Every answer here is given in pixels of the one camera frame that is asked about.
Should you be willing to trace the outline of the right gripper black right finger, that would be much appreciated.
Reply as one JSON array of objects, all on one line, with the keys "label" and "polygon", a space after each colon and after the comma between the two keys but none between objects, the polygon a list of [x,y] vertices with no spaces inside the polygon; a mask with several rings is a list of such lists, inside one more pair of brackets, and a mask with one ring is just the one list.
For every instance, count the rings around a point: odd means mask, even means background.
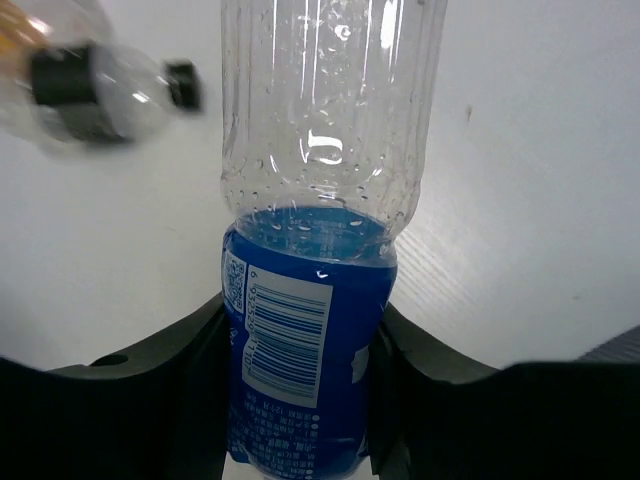
[{"label": "right gripper black right finger", "polygon": [[639,363],[495,369],[394,307],[369,351],[369,451],[382,479],[639,475]]}]

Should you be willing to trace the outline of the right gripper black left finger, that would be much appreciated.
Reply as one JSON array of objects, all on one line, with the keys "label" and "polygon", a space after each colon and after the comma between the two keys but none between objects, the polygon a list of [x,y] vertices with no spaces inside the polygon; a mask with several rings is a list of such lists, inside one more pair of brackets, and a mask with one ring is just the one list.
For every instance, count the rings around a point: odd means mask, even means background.
[{"label": "right gripper black left finger", "polygon": [[219,479],[229,322],[216,295],[89,365],[1,361],[4,479]]}]

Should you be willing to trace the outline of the clear bottle blue label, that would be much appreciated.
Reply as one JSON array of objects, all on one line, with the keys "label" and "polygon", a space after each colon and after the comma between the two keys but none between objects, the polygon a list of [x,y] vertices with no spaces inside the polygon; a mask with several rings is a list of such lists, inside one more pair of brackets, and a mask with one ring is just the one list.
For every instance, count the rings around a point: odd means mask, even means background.
[{"label": "clear bottle blue label", "polygon": [[443,1],[225,1],[228,449],[266,479],[368,453],[369,347],[425,167]]}]

